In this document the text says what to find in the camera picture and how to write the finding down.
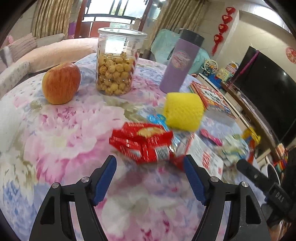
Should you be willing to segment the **white red milk carton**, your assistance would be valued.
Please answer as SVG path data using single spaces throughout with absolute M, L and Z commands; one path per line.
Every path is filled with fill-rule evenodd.
M 171 162 L 183 171 L 183 158 L 186 155 L 191 155 L 196 164 L 206 169 L 210 176 L 222 178 L 223 161 L 195 133 L 180 141 Z

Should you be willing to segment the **red snack packet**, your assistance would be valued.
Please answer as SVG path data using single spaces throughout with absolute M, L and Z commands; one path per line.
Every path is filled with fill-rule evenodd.
M 114 129 L 109 144 L 137 164 L 169 161 L 175 157 L 173 132 L 152 123 L 126 122 Z

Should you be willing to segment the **yellow foam fruit net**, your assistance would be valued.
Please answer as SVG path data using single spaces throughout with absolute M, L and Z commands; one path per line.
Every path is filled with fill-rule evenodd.
M 166 95 L 163 116 L 170 128 L 195 132 L 201 123 L 204 105 L 195 93 L 170 92 Z

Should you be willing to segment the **light blue candy wrapper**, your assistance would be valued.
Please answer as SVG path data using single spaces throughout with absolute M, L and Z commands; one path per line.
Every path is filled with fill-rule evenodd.
M 166 131 L 170 130 L 166 125 L 166 118 L 161 114 L 148 115 L 147 120 L 155 125 L 161 125 Z

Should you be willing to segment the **white black trash bin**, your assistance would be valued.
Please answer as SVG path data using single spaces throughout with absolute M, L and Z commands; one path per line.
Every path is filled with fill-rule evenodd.
M 266 162 L 260 170 L 267 178 L 280 185 L 280 178 L 278 176 L 278 173 L 270 162 Z

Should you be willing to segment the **pink candy wrapper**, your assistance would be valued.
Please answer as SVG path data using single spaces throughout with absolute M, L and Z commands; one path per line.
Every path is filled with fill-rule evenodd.
M 216 138 L 216 137 L 212 136 L 212 135 L 211 135 L 206 129 L 204 129 L 204 128 L 200 129 L 200 134 L 201 134 L 203 137 L 205 137 L 205 138 L 209 139 L 210 141 L 212 141 L 212 142 L 213 142 L 215 145 L 217 145 L 217 146 L 222 146 L 222 145 L 223 145 L 222 141 L 221 141 L 219 138 Z

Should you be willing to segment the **black television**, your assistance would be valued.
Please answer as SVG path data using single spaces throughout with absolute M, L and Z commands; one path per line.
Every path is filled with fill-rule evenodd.
M 295 81 L 251 46 L 231 81 L 261 113 L 276 140 L 284 146 L 292 143 L 295 139 Z

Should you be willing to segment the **toy ferris wheel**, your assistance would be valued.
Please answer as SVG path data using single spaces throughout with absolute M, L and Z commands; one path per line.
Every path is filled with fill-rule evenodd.
M 207 59 L 204 61 L 204 65 L 202 66 L 203 75 L 210 76 L 215 75 L 218 72 L 218 64 L 216 61 L 212 59 Z

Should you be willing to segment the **pink sofa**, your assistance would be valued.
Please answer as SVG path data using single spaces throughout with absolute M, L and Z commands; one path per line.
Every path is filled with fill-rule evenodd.
M 36 40 L 37 48 L 14 62 L 5 46 L 1 49 L 1 97 L 22 83 L 30 74 L 46 71 L 65 62 L 76 62 L 95 53 L 97 38 L 64 39 L 63 34 Z

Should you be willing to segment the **purple tumbler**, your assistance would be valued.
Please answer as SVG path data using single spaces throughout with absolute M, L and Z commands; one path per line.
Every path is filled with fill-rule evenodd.
M 164 93 L 178 92 L 201 48 L 204 37 L 184 29 L 159 85 Z

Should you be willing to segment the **clear popcorn jar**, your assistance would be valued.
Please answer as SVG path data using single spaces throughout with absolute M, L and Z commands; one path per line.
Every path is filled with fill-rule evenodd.
M 98 34 L 96 87 L 109 96 L 126 94 L 147 34 L 111 27 L 99 28 Z

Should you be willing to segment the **red hanging decoration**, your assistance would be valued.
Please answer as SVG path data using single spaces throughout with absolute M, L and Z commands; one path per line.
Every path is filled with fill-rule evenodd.
M 222 15 L 221 19 L 222 19 L 222 23 L 220 23 L 218 25 L 218 31 L 219 33 L 214 35 L 213 37 L 213 41 L 214 41 L 214 46 L 212 48 L 211 54 L 212 56 L 215 55 L 218 46 L 222 43 L 222 41 L 224 40 L 224 33 L 226 33 L 228 31 L 228 24 L 230 22 L 232 22 L 233 17 L 232 15 L 236 12 L 236 8 L 234 8 L 233 6 L 228 6 L 225 9 L 226 14 Z

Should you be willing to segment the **teal covered furniture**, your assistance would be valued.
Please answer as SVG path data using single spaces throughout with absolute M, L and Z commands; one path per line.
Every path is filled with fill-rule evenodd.
M 167 65 L 169 56 L 177 44 L 179 37 L 180 34 L 178 33 L 161 29 L 151 45 L 151 56 L 149 59 Z M 208 59 L 210 59 L 208 52 L 200 48 L 188 74 L 198 73 L 205 60 Z

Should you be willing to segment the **beige curtain left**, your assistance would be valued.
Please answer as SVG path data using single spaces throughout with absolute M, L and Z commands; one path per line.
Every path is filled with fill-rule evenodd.
M 68 35 L 74 0 L 40 0 L 34 11 L 31 32 L 37 39 L 56 34 Z

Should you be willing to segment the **beige curtain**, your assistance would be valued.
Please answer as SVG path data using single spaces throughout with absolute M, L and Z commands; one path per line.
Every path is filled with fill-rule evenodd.
M 209 1 L 207 0 L 167 1 L 149 34 L 148 47 L 152 45 L 156 35 L 162 29 L 173 32 L 179 29 L 188 29 L 197 32 L 208 7 Z
M 40 0 L 34 11 L 31 32 L 37 39 L 56 34 L 68 35 L 74 0 Z

